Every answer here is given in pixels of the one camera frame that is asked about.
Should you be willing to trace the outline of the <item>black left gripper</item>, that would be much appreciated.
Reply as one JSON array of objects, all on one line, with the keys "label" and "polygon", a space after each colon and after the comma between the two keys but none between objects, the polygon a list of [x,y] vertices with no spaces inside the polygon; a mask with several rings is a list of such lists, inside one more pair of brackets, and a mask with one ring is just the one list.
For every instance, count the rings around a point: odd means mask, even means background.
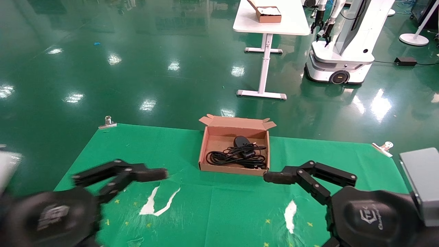
[{"label": "black left gripper", "polygon": [[100,205],[82,187],[15,198],[1,194],[2,247],[100,247]]}]

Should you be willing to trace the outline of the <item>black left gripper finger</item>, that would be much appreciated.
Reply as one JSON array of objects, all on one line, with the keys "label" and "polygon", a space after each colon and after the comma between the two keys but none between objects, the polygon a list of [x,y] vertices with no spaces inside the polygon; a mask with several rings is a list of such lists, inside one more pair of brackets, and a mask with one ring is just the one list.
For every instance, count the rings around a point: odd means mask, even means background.
[{"label": "black left gripper finger", "polygon": [[99,203],[108,203],[131,182],[161,181],[168,178],[166,168],[147,168],[145,164],[129,164],[116,159],[97,167],[72,175],[75,186],[88,187],[113,178],[98,194]]}]

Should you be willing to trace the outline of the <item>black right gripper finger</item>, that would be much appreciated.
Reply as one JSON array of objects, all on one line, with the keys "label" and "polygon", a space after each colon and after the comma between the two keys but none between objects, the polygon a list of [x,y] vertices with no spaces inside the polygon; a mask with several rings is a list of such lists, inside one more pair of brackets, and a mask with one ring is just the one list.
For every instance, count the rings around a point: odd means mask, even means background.
[{"label": "black right gripper finger", "polygon": [[340,187],[354,187],[357,181],[357,176],[354,174],[315,161],[308,161],[298,167],[285,166],[281,172],[266,172],[263,175],[263,179],[268,183],[298,184],[318,203],[328,206],[331,193],[315,178]]}]

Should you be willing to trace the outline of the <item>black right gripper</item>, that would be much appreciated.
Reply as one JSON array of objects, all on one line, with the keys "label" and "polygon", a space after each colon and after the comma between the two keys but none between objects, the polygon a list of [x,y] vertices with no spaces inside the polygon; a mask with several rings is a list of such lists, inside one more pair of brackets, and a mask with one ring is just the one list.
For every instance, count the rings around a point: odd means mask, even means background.
[{"label": "black right gripper", "polygon": [[328,206],[331,237],[321,247],[437,247],[437,226],[426,226],[408,194],[344,187]]}]

